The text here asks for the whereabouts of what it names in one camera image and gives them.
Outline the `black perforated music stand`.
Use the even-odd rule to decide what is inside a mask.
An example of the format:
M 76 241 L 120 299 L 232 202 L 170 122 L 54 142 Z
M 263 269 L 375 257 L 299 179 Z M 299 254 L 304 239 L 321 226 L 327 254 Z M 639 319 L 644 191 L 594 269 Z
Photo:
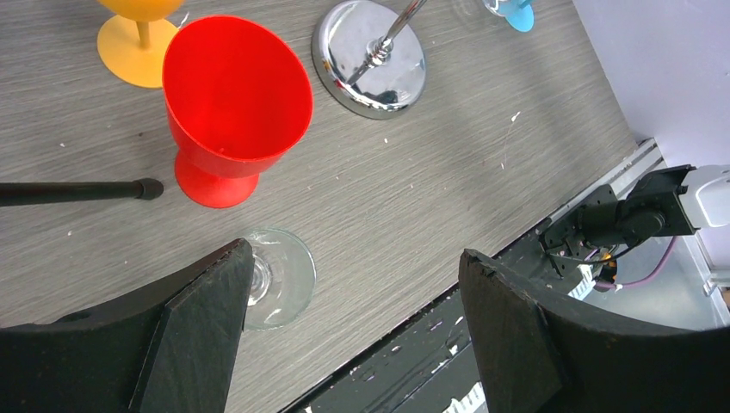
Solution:
M 161 181 L 130 182 L 2 182 L 1 206 L 18 207 L 88 200 L 154 200 L 164 193 Z

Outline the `chrome wine glass rack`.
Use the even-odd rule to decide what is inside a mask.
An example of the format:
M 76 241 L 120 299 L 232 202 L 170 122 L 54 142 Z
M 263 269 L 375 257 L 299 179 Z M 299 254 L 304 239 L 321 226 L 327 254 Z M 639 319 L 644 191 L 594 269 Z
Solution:
M 397 13 L 376 1 L 342 1 L 321 17 L 312 61 L 339 103 L 362 117 L 389 120 L 418 101 L 427 64 L 409 22 L 424 5 L 410 1 Z

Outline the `yellow wine glass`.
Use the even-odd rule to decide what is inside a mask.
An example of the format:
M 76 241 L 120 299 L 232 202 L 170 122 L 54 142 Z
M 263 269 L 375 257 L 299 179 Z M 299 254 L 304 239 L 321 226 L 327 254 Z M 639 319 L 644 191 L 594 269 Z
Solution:
M 164 55 L 178 28 L 166 18 L 183 0 L 99 0 L 114 13 L 99 29 L 96 48 L 101 61 L 120 80 L 162 87 Z

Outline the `blue wine glass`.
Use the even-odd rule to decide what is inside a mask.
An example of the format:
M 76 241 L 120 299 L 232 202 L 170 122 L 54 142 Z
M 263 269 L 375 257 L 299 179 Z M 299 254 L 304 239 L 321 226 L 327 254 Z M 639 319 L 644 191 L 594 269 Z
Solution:
M 494 15 L 504 18 L 516 31 L 529 32 L 535 23 L 532 0 L 483 0 Z

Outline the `clear wine glass back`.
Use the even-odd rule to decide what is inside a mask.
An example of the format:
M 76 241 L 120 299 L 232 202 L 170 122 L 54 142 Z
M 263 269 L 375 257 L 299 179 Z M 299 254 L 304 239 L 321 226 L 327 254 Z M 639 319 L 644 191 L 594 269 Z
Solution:
M 244 234 L 254 259 L 245 330 L 292 323 L 310 304 L 317 280 L 311 251 L 290 231 L 252 228 Z

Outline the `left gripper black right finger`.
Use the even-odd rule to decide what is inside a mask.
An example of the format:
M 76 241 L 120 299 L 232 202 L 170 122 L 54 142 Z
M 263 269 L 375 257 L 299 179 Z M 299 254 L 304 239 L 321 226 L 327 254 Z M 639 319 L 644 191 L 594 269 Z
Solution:
M 464 250 L 459 287 L 491 412 L 726 412 L 729 330 L 588 305 Z

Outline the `red wine glass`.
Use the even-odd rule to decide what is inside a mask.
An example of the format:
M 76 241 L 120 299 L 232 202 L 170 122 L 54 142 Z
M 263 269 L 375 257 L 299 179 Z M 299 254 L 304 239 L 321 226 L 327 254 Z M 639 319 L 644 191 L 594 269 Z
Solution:
M 205 207 L 244 202 L 313 116 L 312 85 L 294 50 L 235 15 L 180 29 L 164 55 L 162 83 L 177 183 Z

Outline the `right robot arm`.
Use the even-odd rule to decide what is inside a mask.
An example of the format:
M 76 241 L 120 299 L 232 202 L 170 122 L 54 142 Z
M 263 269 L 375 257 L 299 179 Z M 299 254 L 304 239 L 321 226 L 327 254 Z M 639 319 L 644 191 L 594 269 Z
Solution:
M 543 233 L 541 245 L 564 262 L 604 265 L 652 237 L 683 237 L 729 224 L 729 166 L 689 164 L 641 177 L 622 200 L 574 207 Z

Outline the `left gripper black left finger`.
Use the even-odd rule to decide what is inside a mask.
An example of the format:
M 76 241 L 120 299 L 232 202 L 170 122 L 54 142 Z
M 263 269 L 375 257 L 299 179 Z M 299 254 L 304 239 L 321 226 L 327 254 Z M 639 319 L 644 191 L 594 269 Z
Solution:
M 224 411 L 253 264 L 239 238 L 100 305 L 2 329 L 2 411 Z

